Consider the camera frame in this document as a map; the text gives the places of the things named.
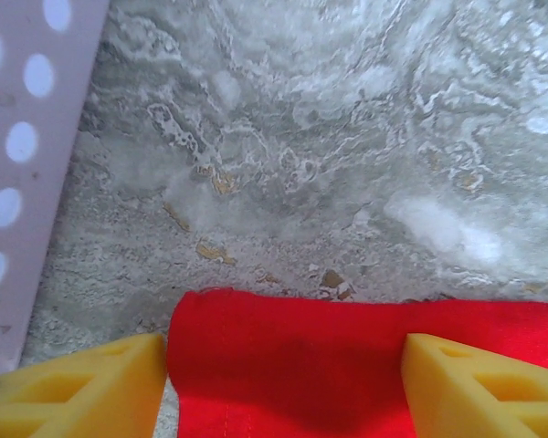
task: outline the red fabric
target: red fabric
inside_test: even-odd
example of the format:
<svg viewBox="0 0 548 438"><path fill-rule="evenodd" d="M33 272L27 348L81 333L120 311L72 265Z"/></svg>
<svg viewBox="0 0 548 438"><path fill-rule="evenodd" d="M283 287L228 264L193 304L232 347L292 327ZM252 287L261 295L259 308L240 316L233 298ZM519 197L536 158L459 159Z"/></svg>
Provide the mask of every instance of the red fabric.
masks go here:
<svg viewBox="0 0 548 438"><path fill-rule="evenodd" d="M187 293L169 331L179 438L414 437L400 378L406 333L548 368L548 305L343 304Z"/></svg>

